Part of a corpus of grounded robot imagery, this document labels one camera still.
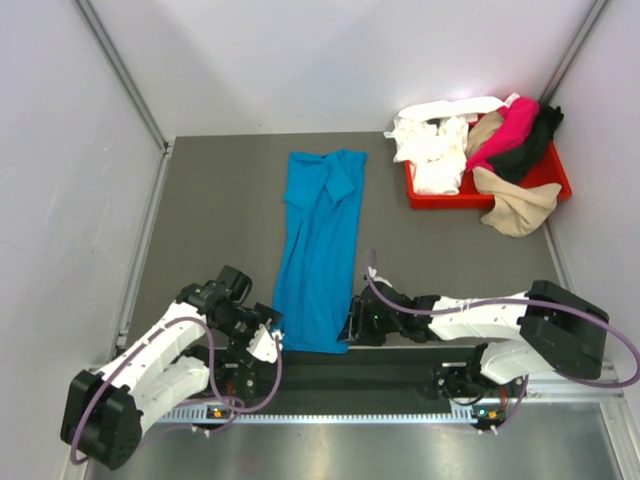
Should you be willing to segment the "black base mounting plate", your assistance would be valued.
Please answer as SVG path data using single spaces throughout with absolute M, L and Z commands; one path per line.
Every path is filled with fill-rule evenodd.
M 346 354 L 286 351 L 279 387 L 264 415 L 448 413 L 450 401 L 518 397 L 522 383 L 500 386 L 470 365 L 472 347 L 355 348 Z

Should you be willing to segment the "red plastic bin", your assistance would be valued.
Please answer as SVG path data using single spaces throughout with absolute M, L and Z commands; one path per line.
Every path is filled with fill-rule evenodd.
M 401 110 L 391 137 L 413 209 L 551 210 L 572 189 L 554 145 L 562 110 L 527 97 Z

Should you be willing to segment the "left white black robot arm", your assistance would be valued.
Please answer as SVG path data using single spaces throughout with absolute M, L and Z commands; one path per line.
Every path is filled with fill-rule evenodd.
M 213 396 L 228 422 L 266 407 L 276 386 L 253 406 L 222 393 L 229 365 L 273 364 L 283 372 L 282 315 L 261 303 L 244 306 L 252 286 L 249 276 L 225 266 L 215 279 L 182 288 L 161 318 L 108 364 L 80 371 L 60 431 L 71 464 L 94 460 L 120 468 L 159 420 L 198 403 L 200 393 Z

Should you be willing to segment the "black t shirt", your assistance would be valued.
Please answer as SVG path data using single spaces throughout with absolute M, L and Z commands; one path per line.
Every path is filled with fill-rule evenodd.
M 512 150 L 489 158 L 494 173 L 507 182 L 519 184 L 543 158 L 563 119 L 559 106 L 543 104 L 526 140 Z

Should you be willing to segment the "beige t shirt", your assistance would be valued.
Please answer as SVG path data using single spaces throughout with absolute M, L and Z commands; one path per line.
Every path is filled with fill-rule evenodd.
M 561 192 L 558 182 L 523 187 L 498 177 L 493 170 L 471 170 L 476 190 L 494 197 L 493 209 L 481 218 L 485 225 L 511 237 L 524 237 L 537 230 L 555 210 Z

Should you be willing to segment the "blue t shirt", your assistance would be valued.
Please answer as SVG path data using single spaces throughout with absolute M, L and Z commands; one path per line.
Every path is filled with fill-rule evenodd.
M 368 155 L 290 154 L 286 239 L 273 306 L 286 350 L 344 354 Z

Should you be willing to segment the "white t shirt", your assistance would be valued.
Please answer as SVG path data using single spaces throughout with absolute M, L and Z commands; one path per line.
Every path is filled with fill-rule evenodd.
M 504 101 L 493 96 L 438 100 L 399 111 L 384 137 L 396 144 L 393 161 L 409 164 L 413 192 L 457 195 L 466 168 L 470 124 L 498 110 Z

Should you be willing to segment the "pink t shirt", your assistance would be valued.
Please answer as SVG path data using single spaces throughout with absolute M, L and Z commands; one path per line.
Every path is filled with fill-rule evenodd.
M 532 131 L 540 104 L 518 97 L 508 106 L 485 114 L 470 130 L 466 146 L 466 170 L 493 170 L 489 160 L 521 146 Z

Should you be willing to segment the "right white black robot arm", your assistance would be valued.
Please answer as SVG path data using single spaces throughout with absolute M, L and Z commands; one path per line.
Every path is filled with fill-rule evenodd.
M 528 374 L 598 379 L 608 322 L 605 311 L 546 280 L 503 299 L 455 299 L 410 298 L 376 279 L 352 298 L 337 340 L 381 346 L 390 333 L 415 343 L 478 339 L 466 380 L 474 393 L 487 396 Z

